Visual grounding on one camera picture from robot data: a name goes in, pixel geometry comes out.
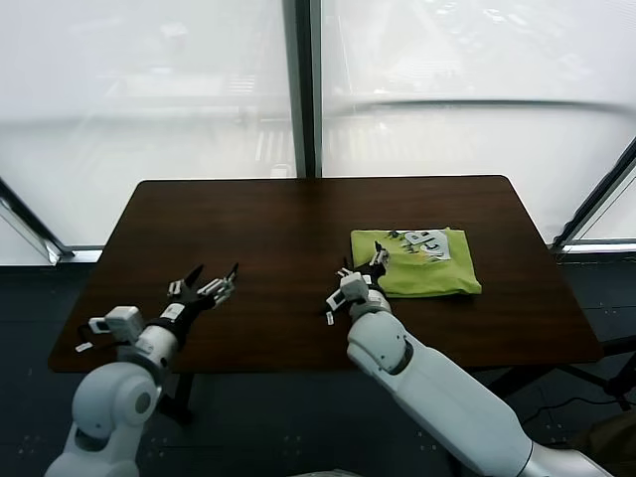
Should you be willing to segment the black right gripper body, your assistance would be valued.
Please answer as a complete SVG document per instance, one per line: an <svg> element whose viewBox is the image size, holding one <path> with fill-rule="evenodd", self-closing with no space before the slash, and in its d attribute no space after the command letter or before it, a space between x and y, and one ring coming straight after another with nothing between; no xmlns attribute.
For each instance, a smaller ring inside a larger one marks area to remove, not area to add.
<svg viewBox="0 0 636 477"><path fill-rule="evenodd" d="M360 272L362 276L369 276L370 282L368 286L370 289L377 290L380 293L384 293L385 291L381 287L379 280L386 274L386 268L383 264L368 264L364 263L355 268L356 272Z"/></svg>

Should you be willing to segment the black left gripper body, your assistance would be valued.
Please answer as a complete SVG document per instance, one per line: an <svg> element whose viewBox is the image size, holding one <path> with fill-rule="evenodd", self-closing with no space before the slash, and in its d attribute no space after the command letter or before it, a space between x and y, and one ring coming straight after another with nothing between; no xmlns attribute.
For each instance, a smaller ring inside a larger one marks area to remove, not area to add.
<svg viewBox="0 0 636 477"><path fill-rule="evenodd" d="M168 304L161 314L161 326L190 326L201 313L215 308L216 305L217 299L213 294L202 294L197 290L169 293Z"/></svg>

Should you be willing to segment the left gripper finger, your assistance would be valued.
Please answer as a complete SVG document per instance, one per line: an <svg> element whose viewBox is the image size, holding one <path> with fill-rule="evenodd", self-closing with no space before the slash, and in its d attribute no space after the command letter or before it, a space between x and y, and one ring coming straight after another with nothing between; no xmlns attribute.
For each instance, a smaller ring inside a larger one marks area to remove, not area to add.
<svg viewBox="0 0 636 477"><path fill-rule="evenodd" d="M215 278L197 290L201 299L213 300L215 305L225 302L235 290L239 264L235 263L230 272L222 278Z"/></svg>
<svg viewBox="0 0 636 477"><path fill-rule="evenodd" d="M188 294L192 291L194 285L197 284L199 276L203 271L204 266L200 264L192 271L190 271L184 278L180 278L178 280L171 281L168 284L167 296L168 297L179 297L184 294Z"/></svg>

